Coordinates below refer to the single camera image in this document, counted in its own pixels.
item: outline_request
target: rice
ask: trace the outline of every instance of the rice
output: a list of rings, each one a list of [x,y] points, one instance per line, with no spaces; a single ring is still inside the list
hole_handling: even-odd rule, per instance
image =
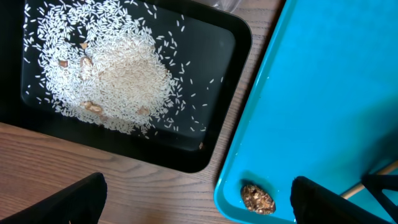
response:
[[[175,86],[182,78],[173,78],[160,61],[161,55],[155,53],[152,29],[144,26],[143,17],[133,19],[118,1],[77,1],[72,6],[60,2],[59,6],[46,4],[48,11],[40,9],[43,17],[37,18],[37,36],[44,40],[41,46],[35,46],[42,51],[38,63],[45,75],[41,79],[45,85],[40,82],[39,85],[47,90],[46,95],[52,95],[52,108],[64,116],[102,124],[121,133],[130,134],[139,129],[149,138],[146,133],[154,128],[150,117],[158,118],[159,122],[174,107],[170,98],[179,104],[178,97],[182,96],[175,93]],[[76,27],[80,41],[88,43],[84,50],[68,41]],[[88,57],[91,64],[81,66],[83,57]],[[67,66],[60,66],[61,61],[67,61]],[[101,113],[86,110],[87,102],[98,105]]]

